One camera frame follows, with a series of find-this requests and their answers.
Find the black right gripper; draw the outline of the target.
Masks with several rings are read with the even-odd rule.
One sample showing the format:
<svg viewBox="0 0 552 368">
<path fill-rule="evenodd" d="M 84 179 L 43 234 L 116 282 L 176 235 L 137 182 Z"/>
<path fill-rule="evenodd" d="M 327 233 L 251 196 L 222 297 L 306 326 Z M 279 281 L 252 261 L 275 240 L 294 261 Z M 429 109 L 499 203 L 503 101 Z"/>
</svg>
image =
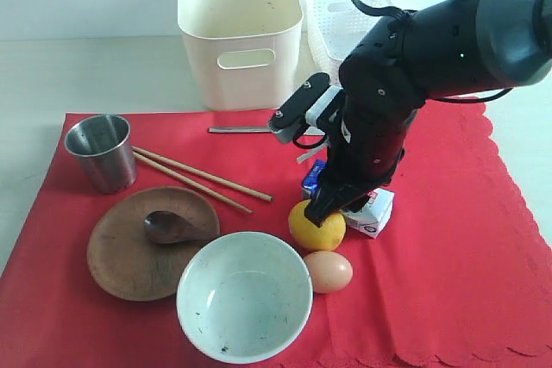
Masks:
<svg viewBox="0 0 552 368">
<path fill-rule="evenodd" d="M 304 216 L 317 227 L 340 210 L 356 213 L 373 204 L 376 188 L 391 181 L 404 156 L 405 137 L 418 112 L 409 104 L 383 112 L 370 100 L 385 99 L 377 92 L 342 93 L 341 118 L 321 184 L 304 209 Z"/>
</svg>

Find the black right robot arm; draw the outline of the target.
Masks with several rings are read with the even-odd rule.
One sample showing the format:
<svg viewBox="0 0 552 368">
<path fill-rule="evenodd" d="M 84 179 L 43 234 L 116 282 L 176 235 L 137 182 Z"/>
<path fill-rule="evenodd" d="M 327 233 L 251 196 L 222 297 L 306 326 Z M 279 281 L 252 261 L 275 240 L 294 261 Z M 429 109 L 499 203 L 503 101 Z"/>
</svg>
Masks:
<svg viewBox="0 0 552 368">
<path fill-rule="evenodd" d="M 384 17 L 342 62 L 344 95 L 306 217 L 359 209 L 388 184 L 428 100 L 533 85 L 551 69 L 551 0 L 446 0 Z"/>
</svg>

